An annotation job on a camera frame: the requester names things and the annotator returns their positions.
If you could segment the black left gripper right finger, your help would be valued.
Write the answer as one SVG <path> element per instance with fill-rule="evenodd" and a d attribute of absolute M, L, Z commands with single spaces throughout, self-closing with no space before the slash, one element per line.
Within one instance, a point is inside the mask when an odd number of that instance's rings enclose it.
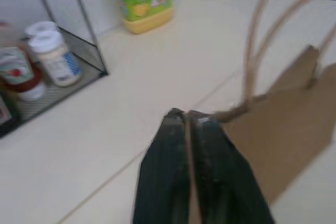
<path fill-rule="evenodd" d="M 209 114 L 190 112 L 202 224 L 275 224 L 254 173 Z"/>

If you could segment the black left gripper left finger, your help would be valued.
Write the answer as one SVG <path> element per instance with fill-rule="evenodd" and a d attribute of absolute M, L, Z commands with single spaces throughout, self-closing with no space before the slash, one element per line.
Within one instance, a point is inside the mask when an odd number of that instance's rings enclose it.
<path fill-rule="evenodd" d="M 190 176 L 184 112 L 162 119 L 139 167 L 132 224 L 188 224 Z"/>

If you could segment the brown paper bag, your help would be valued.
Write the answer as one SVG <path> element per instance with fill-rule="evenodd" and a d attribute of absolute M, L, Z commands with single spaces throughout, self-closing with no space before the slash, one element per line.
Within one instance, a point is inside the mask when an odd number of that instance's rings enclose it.
<path fill-rule="evenodd" d="M 258 70 L 266 51 L 283 25 L 311 0 L 296 0 L 269 28 L 258 49 L 255 35 L 265 5 L 259 0 L 250 21 L 244 55 L 243 101 L 228 111 L 209 114 L 249 163 L 269 205 L 322 150 L 336 127 L 336 63 L 321 61 L 336 38 L 336 24 L 320 46 L 308 46 L 278 77 L 269 90 L 255 95 Z M 188 224 L 202 224 L 191 146 L 190 112 L 185 140 L 191 195 Z"/>

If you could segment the white mayonnaise bottle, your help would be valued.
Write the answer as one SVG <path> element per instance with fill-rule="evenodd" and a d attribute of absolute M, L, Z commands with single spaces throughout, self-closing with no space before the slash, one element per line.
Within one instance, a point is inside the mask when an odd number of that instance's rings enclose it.
<path fill-rule="evenodd" d="M 60 32 L 40 33 L 30 39 L 28 45 L 55 85 L 68 87 L 81 78 L 82 70 L 79 63 Z"/>

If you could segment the red ketchup bottle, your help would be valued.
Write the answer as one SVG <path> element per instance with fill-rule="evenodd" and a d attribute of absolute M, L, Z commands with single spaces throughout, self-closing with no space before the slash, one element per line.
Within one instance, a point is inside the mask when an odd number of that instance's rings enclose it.
<path fill-rule="evenodd" d="M 35 66 L 27 46 L 17 30 L 0 20 L 0 80 L 18 98 L 32 102 L 42 98 L 47 90 L 42 71 Z"/>

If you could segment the white-capped bottle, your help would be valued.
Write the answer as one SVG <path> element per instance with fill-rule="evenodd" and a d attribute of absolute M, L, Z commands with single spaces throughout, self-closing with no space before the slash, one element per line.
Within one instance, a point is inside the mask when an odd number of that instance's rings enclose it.
<path fill-rule="evenodd" d="M 27 41 L 47 31 L 59 32 L 58 26 L 51 21 L 36 22 L 25 28 Z"/>

